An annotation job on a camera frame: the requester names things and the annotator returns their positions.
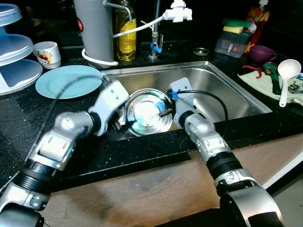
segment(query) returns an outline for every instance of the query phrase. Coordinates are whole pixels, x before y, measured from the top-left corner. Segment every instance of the black countertop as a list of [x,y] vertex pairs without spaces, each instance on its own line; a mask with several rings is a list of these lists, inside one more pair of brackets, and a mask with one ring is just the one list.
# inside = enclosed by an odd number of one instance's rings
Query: black countertop
[[[242,69],[247,62],[246,56],[235,59],[211,52],[207,57],[200,57],[192,53],[195,45],[167,44],[167,49],[155,61],[148,58],[147,52],[141,51],[135,61],[120,62],[116,68],[191,61],[211,62],[273,111],[216,123],[218,131],[227,127],[224,138],[231,149],[276,140],[303,131],[303,108],[300,105],[288,104],[286,108],[280,108],[278,101],[259,93],[238,78],[237,74],[249,72]],[[62,54],[79,51],[77,48],[65,48]],[[87,62],[83,59],[63,62],[63,65],[74,64],[87,65]],[[97,96],[98,89],[80,98],[58,101],[46,130],[52,127],[56,115],[66,111],[87,110],[94,104]],[[0,96],[0,187],[20,168],[52,101],[39,95],[35,85]],[[195,144],[183,129],[115,142],[107,141],[105,137],[89,137],[78,143],[66,170],[58,174],[55,190],[183,161],[189,158],[187,152],[195,149]]]

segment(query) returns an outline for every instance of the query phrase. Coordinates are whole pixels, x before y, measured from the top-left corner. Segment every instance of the white ladle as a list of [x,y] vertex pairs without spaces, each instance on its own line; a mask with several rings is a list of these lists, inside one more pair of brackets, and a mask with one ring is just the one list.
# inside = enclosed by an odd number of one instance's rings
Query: white ladle
[[283,80],[279,105],[280,107],[285,107],[288,93],[287,81],[301,72],[301,64],[294,59],[287,59],[279,64],[278,72]]

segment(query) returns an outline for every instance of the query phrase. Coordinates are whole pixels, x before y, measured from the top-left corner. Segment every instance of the white mug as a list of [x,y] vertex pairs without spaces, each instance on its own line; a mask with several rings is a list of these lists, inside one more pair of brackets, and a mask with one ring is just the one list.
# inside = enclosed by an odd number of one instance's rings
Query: white mug
[[34,45],[34,55],[46,69],[55,69],[61,65],[61,56],[57,43],[46,41]]

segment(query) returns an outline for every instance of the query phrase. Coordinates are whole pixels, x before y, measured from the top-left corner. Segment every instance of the yellow oil bottle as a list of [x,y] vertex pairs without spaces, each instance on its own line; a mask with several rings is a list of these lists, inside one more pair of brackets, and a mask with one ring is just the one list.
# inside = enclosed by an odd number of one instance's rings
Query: yellow oil bottle
[[[129,1],[121,1],[122,5],[130,8],[133,21],[129,22],[127,12],[116,9],[116,33],[121,33],[136,28],[136,16],[133,8],[130,6]],[[136,56],[136,32],[123,35],[117,38],[117,55],[118,59],[123,61],[133,61]]]

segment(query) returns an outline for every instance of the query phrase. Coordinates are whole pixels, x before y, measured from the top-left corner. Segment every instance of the gray water filter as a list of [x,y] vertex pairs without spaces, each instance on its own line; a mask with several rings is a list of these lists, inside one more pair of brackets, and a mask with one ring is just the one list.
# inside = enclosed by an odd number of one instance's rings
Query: gray water filter
[[112,9],[103,0],[73,0],[86,55],[114,61]]

